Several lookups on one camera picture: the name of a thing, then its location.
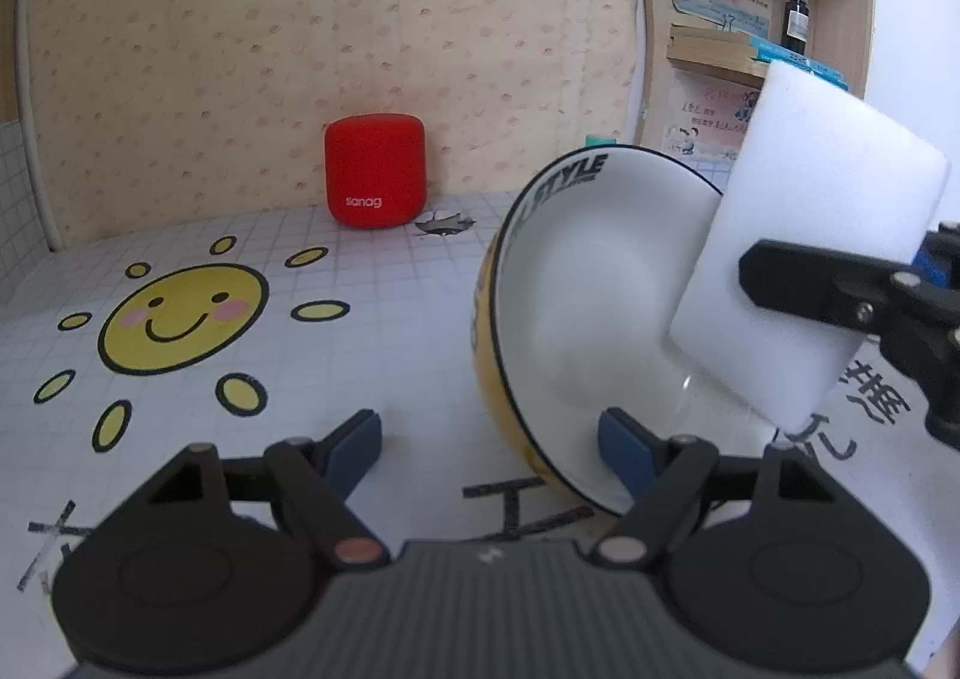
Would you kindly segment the white sponge block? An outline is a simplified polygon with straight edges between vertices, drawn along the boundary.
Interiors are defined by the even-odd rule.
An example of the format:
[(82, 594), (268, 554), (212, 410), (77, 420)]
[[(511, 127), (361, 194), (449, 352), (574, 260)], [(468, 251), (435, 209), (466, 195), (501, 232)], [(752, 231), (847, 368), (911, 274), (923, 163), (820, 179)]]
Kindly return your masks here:
[(755, 307), (737, 263), (761, 239), (908, 263), (949, 159), (838, 86), (776, 62), (669, 335), (763, 419), (797, 432), (861, 347), (856, 331)]

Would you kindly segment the white yellow ceramic bowl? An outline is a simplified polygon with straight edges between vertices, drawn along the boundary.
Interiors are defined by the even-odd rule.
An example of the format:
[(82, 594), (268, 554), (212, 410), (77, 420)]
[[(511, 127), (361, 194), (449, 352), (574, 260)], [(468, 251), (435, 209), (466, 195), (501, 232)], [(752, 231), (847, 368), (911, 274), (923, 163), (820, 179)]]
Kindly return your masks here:
[(548, 484), (601, 512), (631, 505), (597, 447), (604, 409), (726, 455), (775, 436), (669, 337), (720, 201), (662, 152), (579, 148), (530, 179), (483, 259), (470, 342), (491, 419)]

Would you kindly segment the tan book stack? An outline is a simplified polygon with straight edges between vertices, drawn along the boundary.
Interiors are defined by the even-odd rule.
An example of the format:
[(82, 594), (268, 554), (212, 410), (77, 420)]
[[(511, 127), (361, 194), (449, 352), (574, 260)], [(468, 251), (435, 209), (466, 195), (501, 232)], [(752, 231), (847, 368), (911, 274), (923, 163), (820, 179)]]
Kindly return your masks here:
[(768, 70), (768, 64), (758, 60), (755, 37), (719, 29), (670, 26), (667, 58), (674, 64), (697, 65), (752, 78), (763, 78)]

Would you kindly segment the dark dropper bottle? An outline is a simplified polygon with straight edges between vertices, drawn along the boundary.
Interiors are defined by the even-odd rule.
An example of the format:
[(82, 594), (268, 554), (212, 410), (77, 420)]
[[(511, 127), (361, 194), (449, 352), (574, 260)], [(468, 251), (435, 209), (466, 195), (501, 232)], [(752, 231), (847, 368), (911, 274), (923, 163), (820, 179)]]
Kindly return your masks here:
[(811, 8), (809, 0), (786, 0), (782, 21), (781, 45), (794, 53), (804, 55), (809, 41)]

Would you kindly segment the red cylindrical speaker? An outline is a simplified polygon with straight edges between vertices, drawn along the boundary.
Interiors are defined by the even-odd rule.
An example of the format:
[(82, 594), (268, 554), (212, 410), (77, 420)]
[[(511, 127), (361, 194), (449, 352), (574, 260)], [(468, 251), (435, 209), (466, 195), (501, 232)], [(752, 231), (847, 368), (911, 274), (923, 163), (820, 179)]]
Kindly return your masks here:
[(353, 229), (389, 229), (427, 204), (427, 140), (407, 113), (361, 113), (324, 131), (325, 201)]

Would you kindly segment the teal capped small bottle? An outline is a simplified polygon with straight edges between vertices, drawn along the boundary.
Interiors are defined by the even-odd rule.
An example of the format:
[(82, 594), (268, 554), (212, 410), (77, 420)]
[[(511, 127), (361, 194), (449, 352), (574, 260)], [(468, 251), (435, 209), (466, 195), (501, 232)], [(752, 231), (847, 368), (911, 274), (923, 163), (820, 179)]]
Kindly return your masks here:
[(587, 135), (584, 140), (584, 146), (586, 148), (597, 148), (597, 146), (613, 146), (617, 144), (617, 140), (612, 138), (612, 136), (604, 135)]

